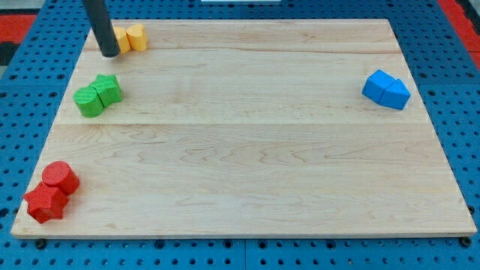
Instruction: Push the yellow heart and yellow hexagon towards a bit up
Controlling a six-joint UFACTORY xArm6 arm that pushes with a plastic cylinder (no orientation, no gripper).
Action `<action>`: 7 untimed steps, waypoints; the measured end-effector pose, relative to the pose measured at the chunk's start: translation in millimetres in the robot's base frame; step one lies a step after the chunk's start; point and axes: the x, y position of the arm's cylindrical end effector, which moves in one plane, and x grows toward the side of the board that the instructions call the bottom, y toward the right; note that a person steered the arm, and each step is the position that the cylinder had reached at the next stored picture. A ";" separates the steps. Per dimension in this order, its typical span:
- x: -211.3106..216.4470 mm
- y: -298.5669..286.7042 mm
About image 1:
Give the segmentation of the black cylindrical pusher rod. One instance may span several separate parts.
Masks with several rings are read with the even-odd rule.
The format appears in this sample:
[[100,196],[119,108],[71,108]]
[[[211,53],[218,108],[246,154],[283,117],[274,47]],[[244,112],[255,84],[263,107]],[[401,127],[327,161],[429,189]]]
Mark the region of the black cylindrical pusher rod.
[[120,53],[110,15],[104,0],[82,0],[102,56],[116,57]]

